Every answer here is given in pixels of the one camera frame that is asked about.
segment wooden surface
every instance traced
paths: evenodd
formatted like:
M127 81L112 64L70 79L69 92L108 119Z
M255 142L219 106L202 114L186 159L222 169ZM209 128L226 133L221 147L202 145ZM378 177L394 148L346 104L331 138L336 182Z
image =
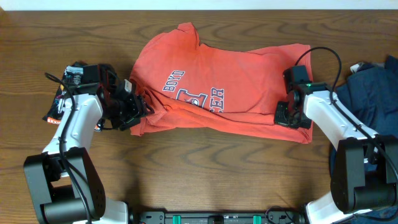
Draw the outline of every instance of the wooden surface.
M202 43L247 51L293 43L324 45L343 61L398 55L397 11L7 12L0 18L0 222L35 223L22 165L57 128L41 118L76 60L106 62L127 78L155 35L193 22ZM337 62L314 52L315 81L331 83ZM315 127L311 144L174 129L131 136L95 133L91 158L107 196L135 208L265 210L298 207L329 191L330 144Z

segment folded shirt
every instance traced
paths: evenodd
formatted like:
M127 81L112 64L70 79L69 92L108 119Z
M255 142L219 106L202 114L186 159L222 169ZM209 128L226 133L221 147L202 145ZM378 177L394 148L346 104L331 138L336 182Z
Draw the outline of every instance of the folded shirt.
M277 102L287 96L283 71L310 48L293 44L233 52L201 44L191 23L154 37L130 79L155 113L131 128L142 135L173 128L209 127L227 133L301 143L310 129L274 124ZM300 61L312 80L310 54Z

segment red shirt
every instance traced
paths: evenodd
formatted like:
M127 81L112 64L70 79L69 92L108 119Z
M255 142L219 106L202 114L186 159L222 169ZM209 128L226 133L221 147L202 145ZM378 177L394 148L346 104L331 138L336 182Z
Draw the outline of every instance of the red shirt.
M293 44L250 52L220 50L200 44L191 23L159 34L144 47L130 76L155 114L141 118L131 133L209 127L311 142L312 128L274 124L277 102L287 96L283 71L309 48ZM306 66L312 80L310 54L300 64Z

